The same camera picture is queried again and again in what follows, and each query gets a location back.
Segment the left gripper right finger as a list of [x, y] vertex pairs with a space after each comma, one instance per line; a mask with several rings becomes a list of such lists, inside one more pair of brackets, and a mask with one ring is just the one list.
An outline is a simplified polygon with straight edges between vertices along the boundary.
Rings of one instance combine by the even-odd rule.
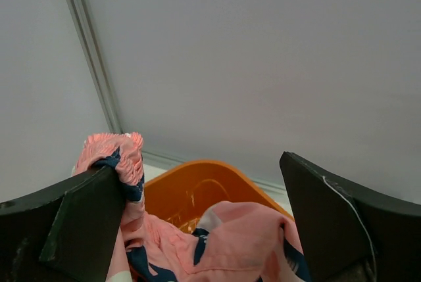
[[419, 281], [420, 205], [284, 152], [280, 170], [309, 281]]

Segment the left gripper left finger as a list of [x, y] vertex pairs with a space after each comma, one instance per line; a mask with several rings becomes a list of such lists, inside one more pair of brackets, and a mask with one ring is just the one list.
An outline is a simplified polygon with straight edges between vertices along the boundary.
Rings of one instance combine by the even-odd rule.
[[105, 281], [125, 202], [102, 167], [1, 203], [1, 280]]

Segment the orange plastic basket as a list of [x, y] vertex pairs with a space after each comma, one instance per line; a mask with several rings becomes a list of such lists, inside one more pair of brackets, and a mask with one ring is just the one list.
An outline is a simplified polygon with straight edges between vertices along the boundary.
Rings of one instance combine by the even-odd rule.
[[257, 202], [290, 219], [284, 207], [288, 199], [281, 192], [282, 204], [267, 193], [269, 187], [256, 183], [237, 168], [216, 160], [196, 160], [180, 164], [147, 181], [145, 209], [184, 233], [192, 233], [206, 209], [222, 202]]

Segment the pink patterned shorts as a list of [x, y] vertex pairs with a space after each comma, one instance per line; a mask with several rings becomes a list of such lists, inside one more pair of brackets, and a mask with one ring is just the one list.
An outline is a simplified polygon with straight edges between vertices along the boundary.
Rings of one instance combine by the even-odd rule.
[[90, 135], [74, 168], [110, 167], [126, 205], [107, 281], [309, 281], [295, 222], [255, 202], [218, 202], [193, 233], [145, 210], [139, 133]]

